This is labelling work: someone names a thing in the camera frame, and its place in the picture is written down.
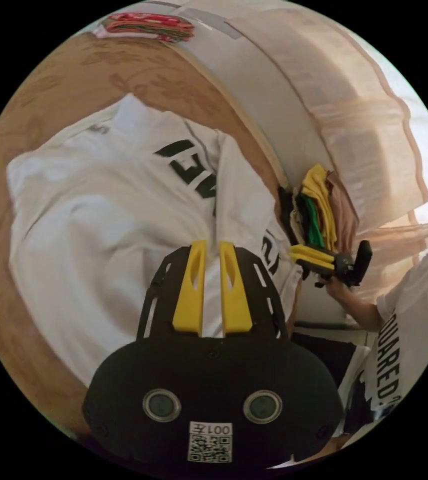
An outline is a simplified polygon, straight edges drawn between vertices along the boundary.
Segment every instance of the wooden surface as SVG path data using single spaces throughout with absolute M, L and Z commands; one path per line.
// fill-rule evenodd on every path
M 0 116 L 0 360 L 39 411 L 76 434 L 89 431 L 80 412 L 86 389 L 35 328 L 10 275 L 13 213 L 6 166 L 128 92 L 151 107 L 232 135 L 277 196 L 276 176 L 240 116 L 192 62 L 161 43 L 83 34 L 67 40 L 29 75 Z

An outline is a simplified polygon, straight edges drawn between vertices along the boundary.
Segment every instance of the white curtain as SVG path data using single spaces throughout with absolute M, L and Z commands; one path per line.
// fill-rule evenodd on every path
M 359 217 L 354 248 L 371 241 L 358 294 L 374 300 L 428 251 L 428 110 L 379 52 L 316 12 L 228 23 L 276 64 L 312 118 Z

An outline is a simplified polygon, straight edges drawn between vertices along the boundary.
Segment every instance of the black lettering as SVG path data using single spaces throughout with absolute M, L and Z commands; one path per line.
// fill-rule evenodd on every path
M 394 365 L 388 371 L 384 372 L 378 379 L 377 379 L 377 388 L 381 386 L 381 380 L 389 380 L 389 376 L 392 372 L 395 372 L 396 375 L 399 375 L 399 364 Z
M 269 265 L 269 255 L 271 254 L 271 250 L 273 249 L 273 243 L 268 237 L 264 237 L 262 239 L 262 250 L 264 255 L 264 260 L 266 265 Z
M 389 339 L 393 337 L 399 331 L 397 323 L 389 330 L 385 335 L 379 337 L 379 341 L 377 342 L 378 347 L 382 347 Z
M 195 189 L 195 191 L 205 200 L 216 198 L 216 176 L 211 173 Z
M 191 184 L 200 174 L 206 171 L 197 153 L 193 153 L 191 158 L 194 160 L 195 166 L 190 166 L 189 168 L 184 168 L 177 160 L 171 160 L 169 163 L 171 168 L 187 185 Z
M 377 374 L 380 373 L 386 368 L 394 365 L 399 360 L 399 349 L 393 351 L 387 358 L 377 364 Z
M 185 152 L 192 147 L 194 147 L 194 144 L 190 140 L 178 140 L 156 151 L 155 154 L 160 155 L 161 157 L 170 158 L 180 154 L 181 152 Z
M 266 233 L 272 236 L 269 230 L 266 230 Z M 278 271 L 279 261 L 280 261 L 280 256 L 279 254 L 277 254 L 274 259 L 274 262 L 272 263 L 272 265 L 270 265 L 271 263 L 270 257 L 271 257 L 271 252 L 273 250 L 273 246 L 274 245 L 271 239 L 268 236 L 264 236 L 264 238 L 262 239 L 262 251 L 263 251 L 265 264 L 267 265 L 267 269 L 269 270 L 271 275 L 274 275 Z
M 202 425 L 201 423 L 195 423 L 194 424 L 194 431 L 197 434 L 202 434 L 205 428 L 206 428 L 206 426 Z
M 274 275 L 277 271 L 278 271 L 278 268 L 279 268 L 279 260 L 281 258 L 279 257 L 279 255 L 276 255 L 275 257 L 275 260 L 274 260 L 274 263 L 271 265 L 271 267 L 269 268 L 269 272 L 271 275 Z
M 398 341 L 399 337 L 397 336 L 394 340 L 391 340 L 386 346 L 383 346 L 382 348 L 377 347 L 377 361 L 381 360 L 382 357 L 385 357 Z
M 389 385 L 386 385 L 384 387 L 382 387 L 378 392 L 377 392 L 377 396 L 380 398 L 380 399 L 384 399 L 386 398 L 387 396 L 393 394 L 397 389 L 398 389 L 398 386 L 399 386 L 399 380 L 394 380 L 392 383 L 390 383 Z

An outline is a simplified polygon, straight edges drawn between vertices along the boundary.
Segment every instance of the folded colorful cloth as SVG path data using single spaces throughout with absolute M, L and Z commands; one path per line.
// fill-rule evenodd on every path
M 194 25 L 173 15 L 123 12 L 109 15 L 93 30 L 98 38 L 140 37 L 177 43 L 193 37 Z

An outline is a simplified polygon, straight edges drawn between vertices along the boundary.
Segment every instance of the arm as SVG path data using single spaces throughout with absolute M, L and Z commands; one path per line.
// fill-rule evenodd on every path
M 336 277 L 327 282 L 321 278 L 319 281 L 325 284 L 329 296 L 336 300 L 360 327 L 368 332 L 378 332 L 393 313 L 406 284 L 416 271 L 416 267 L 408 270 L 391 291 L 377 298 L 376 304 L 361 300 Z
M 373 303 L 361 300 L 354 295 L 345 285 L 341 284 L 339 280 L 333 279 L 334 282 L 338 282 L 340 286 L 336 288 L 333 294 L 328 293 L 341 305 L 341 307 L 350 315 L 360 327 L 368 332 L 378 332 L 384 320 L 379 313 L 376 305 Z

